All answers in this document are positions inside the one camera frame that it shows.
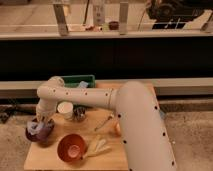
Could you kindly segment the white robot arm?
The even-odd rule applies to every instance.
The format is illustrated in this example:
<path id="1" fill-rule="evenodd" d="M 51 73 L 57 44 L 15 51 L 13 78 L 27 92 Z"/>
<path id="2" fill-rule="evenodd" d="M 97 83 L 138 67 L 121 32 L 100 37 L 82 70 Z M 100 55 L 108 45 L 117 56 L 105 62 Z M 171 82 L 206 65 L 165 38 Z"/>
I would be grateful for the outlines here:
<path id="1" fill-rule="evenodd" d="M 129 171 L 177 171 L 157 99 L 142 82 L 128 81 L 118 88 L 68 88 L 54 76 L 37 88 L 37 96 L 40 118 L 50 118 L 60 101 L 115 112 Z"/>

